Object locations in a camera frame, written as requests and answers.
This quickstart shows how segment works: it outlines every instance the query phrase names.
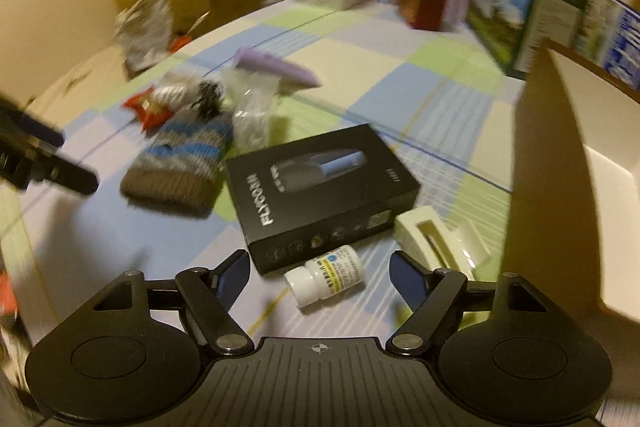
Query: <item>white medicine bottle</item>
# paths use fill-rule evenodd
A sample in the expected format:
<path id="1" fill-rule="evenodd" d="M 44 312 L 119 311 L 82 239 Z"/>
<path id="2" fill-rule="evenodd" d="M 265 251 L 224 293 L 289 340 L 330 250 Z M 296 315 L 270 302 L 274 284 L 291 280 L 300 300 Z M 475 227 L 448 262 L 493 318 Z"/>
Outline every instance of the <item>white medicine bottle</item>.
<path id="1" fill-rule="evenodd" d="M 332 250 L 284 274 L 298 306 L 327 299 L 364 279 L 362 262 L 349 245 Z"/>

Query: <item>blue hair clipper image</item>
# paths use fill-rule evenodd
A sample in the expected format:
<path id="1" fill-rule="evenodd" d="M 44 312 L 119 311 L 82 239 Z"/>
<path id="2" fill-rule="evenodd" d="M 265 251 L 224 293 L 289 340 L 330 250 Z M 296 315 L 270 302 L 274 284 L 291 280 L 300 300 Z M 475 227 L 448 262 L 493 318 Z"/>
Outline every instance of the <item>blue hair clipper image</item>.
<path id="1" fill-rule="evenodd" d="M 298 192 L 362 167 L 367 157 L 357 149 L 305 154 L 276 163 L 271 174 L 280 192 Z"/>

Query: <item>bottle label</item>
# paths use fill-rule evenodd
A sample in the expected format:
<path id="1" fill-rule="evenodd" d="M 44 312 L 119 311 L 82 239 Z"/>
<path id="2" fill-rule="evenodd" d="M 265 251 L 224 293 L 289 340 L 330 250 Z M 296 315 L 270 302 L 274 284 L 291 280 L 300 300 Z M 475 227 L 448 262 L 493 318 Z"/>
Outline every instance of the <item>bottle label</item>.
<path id="1" fill-rule="evenodd" d="M 320 273 L 329 288 L 331 295 L 360 282 L 358 266 L 354 260 L 354 253 L 350 248 L 341 247 L 329 252 L 315 261 Z"/>

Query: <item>red object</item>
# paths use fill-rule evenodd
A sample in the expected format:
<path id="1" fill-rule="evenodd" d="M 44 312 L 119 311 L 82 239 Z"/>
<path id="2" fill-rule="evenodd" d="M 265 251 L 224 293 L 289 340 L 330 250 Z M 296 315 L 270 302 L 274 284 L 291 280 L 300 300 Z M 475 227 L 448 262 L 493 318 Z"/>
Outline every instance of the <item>red object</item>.
<path id="1" fill-rule="evenodd" d="M 174 42 L 169 46 L 169 53 L 175 53 L 180 48 L 185 47 L 189 42 L 193 41 L 193 38 L 188 35 L 181 35 L 174 39 Z"/>
<path id="2" fill-rule="evenodd" d="M 143 131 L 162 125 L 174 115 L 171 109 L 151 100 L 153 92 L 154 88 L 149 87 L 146 91 L 133 95 L 122 104 L 122 107 L 130 109 L 136 114 L 142 124 Z"/>
<path id="3" fill-rule="evenodd" d="M 18 311 L 18 301 L 7 272 L 0 273 L 0 314 L 15 315 Z"/>

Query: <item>purple tube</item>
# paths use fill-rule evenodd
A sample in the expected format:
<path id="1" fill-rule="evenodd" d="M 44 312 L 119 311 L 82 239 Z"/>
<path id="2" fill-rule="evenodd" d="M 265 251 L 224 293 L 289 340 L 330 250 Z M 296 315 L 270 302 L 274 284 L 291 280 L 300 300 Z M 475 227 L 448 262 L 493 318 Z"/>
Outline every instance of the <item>purple tube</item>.
<path id="1" fill-rule="evenodd" d="M 322 84 L 311 71 L 282 58 L 252 48 L 240 48 L 234 55 L 234 66 L 243 70 L 277 74 L 284 79 L 286 90 L 310 89 Z"/>

